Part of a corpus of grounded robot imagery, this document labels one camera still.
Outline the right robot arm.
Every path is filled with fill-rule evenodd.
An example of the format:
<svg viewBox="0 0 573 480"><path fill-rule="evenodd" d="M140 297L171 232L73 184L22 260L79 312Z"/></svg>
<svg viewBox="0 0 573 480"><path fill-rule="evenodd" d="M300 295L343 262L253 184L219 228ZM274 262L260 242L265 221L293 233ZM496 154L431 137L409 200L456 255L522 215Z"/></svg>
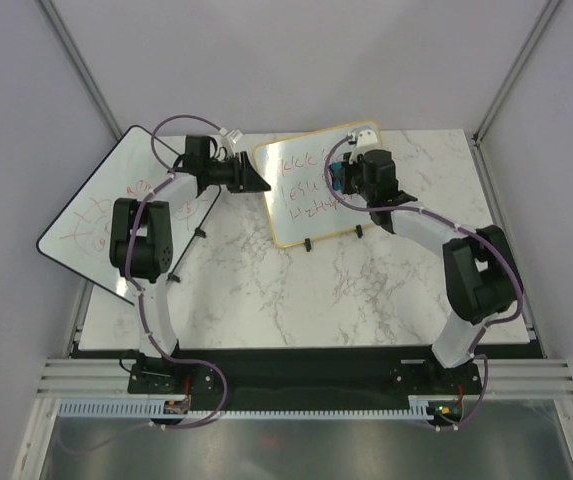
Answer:
<svg viewBox="0 0 573 480"><path fill-rule="evenodd" d="M522 314L524 292L504 231L494 225L472 230L427 209L399 187L392 153L374 149L328 162L325 178L331 193L357 195L366 212L390 234L409 239L443 261L449 318L432 353L437 361L423 370L425 386L446 394L460 380L458 366L468 362L488 327Z"/></svg>

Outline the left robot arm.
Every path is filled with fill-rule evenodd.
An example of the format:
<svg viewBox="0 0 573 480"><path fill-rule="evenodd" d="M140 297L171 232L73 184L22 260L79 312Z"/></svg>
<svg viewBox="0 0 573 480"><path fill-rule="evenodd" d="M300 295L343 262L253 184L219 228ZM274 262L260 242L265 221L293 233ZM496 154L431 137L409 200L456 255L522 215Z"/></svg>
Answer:
<svg viewBox="0 0 573 480"><path fill-rule="evenodd" d="M171 208L183 206L210 186L224 186L231 193L263 193L271 186L251 165L249 155L238 151L242 133L220 131L224 157L211 155L213 138L189 135L184 152L176 157L163 181L143 199L120 198L113 205L109 260L135 294L141 325L139 351L157 362L150 382L164 394L184 385L185 371L170 361L179 340L170 320L167 273L173 265Z"/></svg>

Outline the blue whiteboard eraser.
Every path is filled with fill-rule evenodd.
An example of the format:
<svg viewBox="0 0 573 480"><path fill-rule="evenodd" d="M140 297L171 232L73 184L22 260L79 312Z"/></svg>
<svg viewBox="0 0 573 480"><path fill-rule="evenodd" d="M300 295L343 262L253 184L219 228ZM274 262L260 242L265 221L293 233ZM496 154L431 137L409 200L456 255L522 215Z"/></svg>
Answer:
<svg viewBox="0 0 573 480"><path fill-rule="evenodd" d="M343 185L343 163L334 162L329 166L329 173L331 176L332 189L334 191L342 191Z"/></svg>

